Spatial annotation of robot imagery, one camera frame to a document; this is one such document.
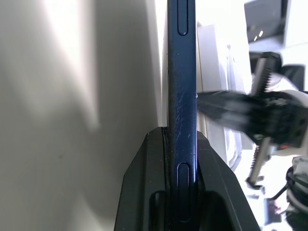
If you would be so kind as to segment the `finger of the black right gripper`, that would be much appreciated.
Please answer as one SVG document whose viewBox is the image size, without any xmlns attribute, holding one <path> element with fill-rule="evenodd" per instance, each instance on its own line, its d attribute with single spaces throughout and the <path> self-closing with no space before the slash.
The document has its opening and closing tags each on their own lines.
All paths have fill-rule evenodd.
<svg viewBox="0 0 308 231">
<path fill-rule="evenodd" d="M 197 110 L 214 122 L 237 131 L 253 131 L 256 100 L 234 91 L 211 91 L 197 94 Z"/>
</svg>

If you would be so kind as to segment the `dark blue smartphone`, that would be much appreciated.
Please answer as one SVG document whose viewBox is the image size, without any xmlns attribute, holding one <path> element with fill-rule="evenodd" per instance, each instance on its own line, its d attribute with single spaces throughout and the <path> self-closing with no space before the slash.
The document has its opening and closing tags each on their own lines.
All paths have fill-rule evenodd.
<svg viewBox="0 0 308 231">
<path fill-rule="evenodd" d="M 167 0 L 169 231 L 198 231 L 195 0 Z"/>
</svg>

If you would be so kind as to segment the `white phone box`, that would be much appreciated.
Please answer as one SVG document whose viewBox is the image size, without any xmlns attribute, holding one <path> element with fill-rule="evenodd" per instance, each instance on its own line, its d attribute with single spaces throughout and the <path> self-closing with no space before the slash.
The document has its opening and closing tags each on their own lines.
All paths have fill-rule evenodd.
<svg viewBox="0 0 308 231">
<path fill-rule="evenodd" d="M 224 43 L 214 24 L 197 27 L 200 76 L 198 91 L 242 90 L 234 80 L 234 58 L 231 47 Z M 223 161 L 235 171 L 241 160 L 242 140 L 238 131 L 216 124 L 202 113 L 197 114 L 197 129 L 209 140 Z"/>
</svg>

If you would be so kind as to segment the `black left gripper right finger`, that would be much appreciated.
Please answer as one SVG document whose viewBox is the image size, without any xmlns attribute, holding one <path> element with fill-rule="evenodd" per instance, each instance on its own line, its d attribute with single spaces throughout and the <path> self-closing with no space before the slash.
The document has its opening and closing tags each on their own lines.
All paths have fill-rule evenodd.
<svg viewBox="0 0 308 231">
<path fill-rule="evenodd" d="M 197 148 L 199 231 L 261 231 L 234 172 L 201 132 Z"/>
</svg>

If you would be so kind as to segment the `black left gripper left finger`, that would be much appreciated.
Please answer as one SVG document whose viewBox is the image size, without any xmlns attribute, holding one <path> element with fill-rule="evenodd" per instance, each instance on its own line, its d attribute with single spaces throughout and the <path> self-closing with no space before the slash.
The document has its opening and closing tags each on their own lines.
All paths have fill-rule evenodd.
<svg viewBox="0 0 308 231">
<path fill-rule="evenodd" d="M 170 231 L 168 129 L 146 134 L 122 182 L 114 231 Z"/>
</svg>

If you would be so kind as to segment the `dark computer monitor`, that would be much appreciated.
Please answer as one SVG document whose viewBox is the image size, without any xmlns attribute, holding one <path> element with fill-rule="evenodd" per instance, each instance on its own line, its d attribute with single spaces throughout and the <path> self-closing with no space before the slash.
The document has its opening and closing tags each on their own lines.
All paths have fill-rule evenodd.
<svg viewBox="0 0 308 231">
<path fill-rule="evenodd" d="M 282 39 L 289 0 L 250 0 L 244 4 L 248 42 Z"/>
</svg>

